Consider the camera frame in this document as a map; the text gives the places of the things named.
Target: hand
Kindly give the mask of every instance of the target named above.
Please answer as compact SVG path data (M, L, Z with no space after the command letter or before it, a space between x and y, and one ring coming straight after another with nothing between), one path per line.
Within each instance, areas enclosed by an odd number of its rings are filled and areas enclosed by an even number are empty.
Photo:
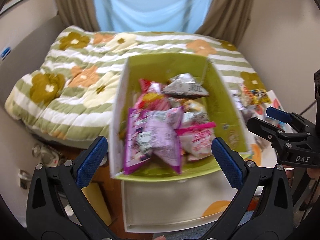
M288 181L289 181L289 186L291 187L292 178L293 178L293 170L286 171L285 173L287 174L287 178L288 178ZM308 173L310 178L315 179L315 180L318 180L319 177L320 177L320 169L307 169L307 173ZM315 203L319 196L320 196L320 186L317 188L316 193L314 194L311 203L312 204ZM308 203L310 198L311 198L311 194L310 194L310 196L308 198L306 198L305 202Z
M154 240L165 240L165 236L159 236L159 237L157 237L157 238L154 239Z

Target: bed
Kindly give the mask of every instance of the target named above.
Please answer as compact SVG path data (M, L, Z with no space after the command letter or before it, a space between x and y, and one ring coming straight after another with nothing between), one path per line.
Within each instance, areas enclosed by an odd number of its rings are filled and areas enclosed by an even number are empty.
M108 138L117 85L129 56L179 52L209 57L233 92L244 73L255 73L232 44L196 34L91 33L64 28L55 17L23 42L30 43L30 51L19 58L9 54L2 63L0 82L6 86L1 86L0 100L32 133L78 148L87 148L98 135ZM32 50L48 52L44 60L34 59Z

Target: window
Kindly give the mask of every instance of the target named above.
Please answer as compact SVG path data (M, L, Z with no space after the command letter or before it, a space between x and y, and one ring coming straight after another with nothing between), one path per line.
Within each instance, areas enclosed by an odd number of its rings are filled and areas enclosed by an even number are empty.
M94 0L102 31L194 33L212 0Z

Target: floral comforter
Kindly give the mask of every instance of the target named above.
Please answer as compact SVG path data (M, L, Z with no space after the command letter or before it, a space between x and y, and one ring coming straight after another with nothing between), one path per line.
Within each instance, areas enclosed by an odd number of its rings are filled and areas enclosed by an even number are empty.
M256 75L232 44L196 34L106 33L66 28L38 71L23 76L5 108L46 140L87 148L108 138L117 85L127 57L143 53L195 53L211 59L230 90Z

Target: candy wrapper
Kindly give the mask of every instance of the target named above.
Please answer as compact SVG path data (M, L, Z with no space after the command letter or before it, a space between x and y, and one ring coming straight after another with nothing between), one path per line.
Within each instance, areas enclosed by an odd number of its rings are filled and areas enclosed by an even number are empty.
M183 114L181 128L196 126L196 125L204 124L204 123L208 123L208 122L209 122L209 117L208 117L207 113L187 112L187 113ZM211 150L208 153L200 153L197 156L189 154L187 156L187 160L191 161L191 162L197 161L197 160L203 159L203 158L211 156L211 155L212 155Z
M265 89L254 89L248 90L244 84L239 84L240 88L240 100L244 107L249 105L260 105L260 104L270 104L271 100L268 97L267 91Z
M271 100L265 89L251 90L251 93L253 94L253 105L271 104Z
M203 112L206 113L207 110L205 109L204 105L187 98L169 98L169 102L171 107L183 107L183 112Z
M195 125L175 130L179 136L182 148L195 157L211 153L211 143L214 139L214 122Z
M233 101L236 105L236 108L240 111L240 113L242 114L242 117L244 119L244 122L247 123L247 121L254 116L254 106L247 106L247 107L244 107L242 105L242 102L239 98L239 96L237 96L236 94L233 94L232 95L233 97Z
M276 97L275 93L271 90L271 91L267 92L267 95L268 95L268 98L270 98L270 100L271 100L271 104L265 103L265 104L255 106L255 115L254 116L280 128L280 129L283 129L286 133L292 133L293 130L290 125L283 123L279 120L273 119L272 117L267 116L266 111L267 111L268 107L270 107L270 106L283 111L283 108L282 108L278 98ZM270 142L265 140L264 138L261 138L260 136L255 135L254 140L262 152L270 146Z
M129 109L124 174L130 174L151 158L160 157L181 172L181 148L174 129L181 125L182 108L167 111Z
M162 93L174 98L190 98L196 99L208 97L209 93L199 83L196 82L193 76L189 73L180 74L170 79L172 82L166 86Z
M139 79L139 83L141 95L133 108L163 111L171 108L168 98L161 93L164 85L146 79Z

